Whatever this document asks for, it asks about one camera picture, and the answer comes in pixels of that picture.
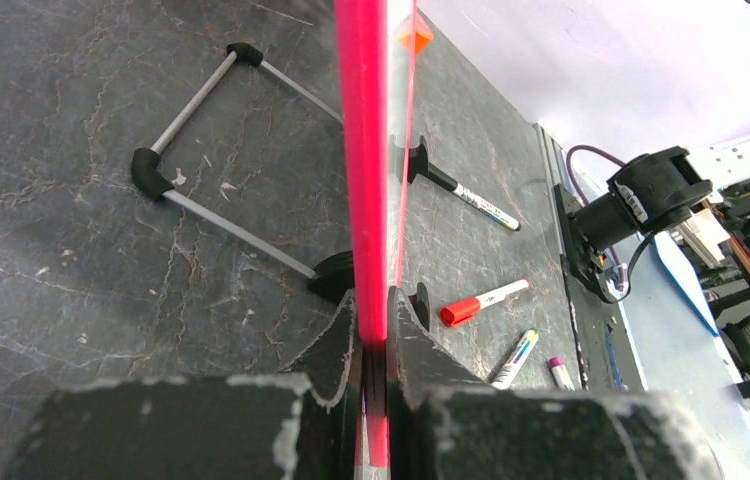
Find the pink framed whiteboard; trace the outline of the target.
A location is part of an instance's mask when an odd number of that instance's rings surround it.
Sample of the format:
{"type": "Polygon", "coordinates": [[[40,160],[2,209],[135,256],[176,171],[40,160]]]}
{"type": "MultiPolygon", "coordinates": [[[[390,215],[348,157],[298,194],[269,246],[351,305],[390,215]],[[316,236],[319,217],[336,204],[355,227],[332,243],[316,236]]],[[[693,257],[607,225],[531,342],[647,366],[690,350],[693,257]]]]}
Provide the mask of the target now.
{"type": "Polygon", "coordinates": [[[416,63],[414,1],[335,4],[354,293],[363,352],[362,446],[389,474],[390,296],[402,283],[416,63]]]}

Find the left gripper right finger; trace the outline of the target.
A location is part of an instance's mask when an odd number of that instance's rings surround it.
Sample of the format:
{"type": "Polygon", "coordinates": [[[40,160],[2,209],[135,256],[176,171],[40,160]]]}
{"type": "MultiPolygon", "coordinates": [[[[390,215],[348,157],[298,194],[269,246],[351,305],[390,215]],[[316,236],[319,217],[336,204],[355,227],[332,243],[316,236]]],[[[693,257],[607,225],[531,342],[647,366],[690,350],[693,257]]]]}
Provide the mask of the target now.
{"type": "Polygon", "coordinates": [[[703,429],[662,394],[498,390],[445,351],[408,296],[388,296],[395,479],[718,479],[703,429]]]}

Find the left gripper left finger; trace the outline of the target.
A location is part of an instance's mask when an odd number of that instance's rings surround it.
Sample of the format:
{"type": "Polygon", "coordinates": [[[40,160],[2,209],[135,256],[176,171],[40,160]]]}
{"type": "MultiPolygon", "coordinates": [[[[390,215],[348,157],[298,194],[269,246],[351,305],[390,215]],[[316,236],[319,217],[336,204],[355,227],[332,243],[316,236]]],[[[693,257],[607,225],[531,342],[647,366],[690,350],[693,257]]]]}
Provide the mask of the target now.
{"type": "Polygon", "coordinates": [[[7,479],[352,479],[361,352],[352,293],[274,374],[102,379],[58,390],[7,479]]]}

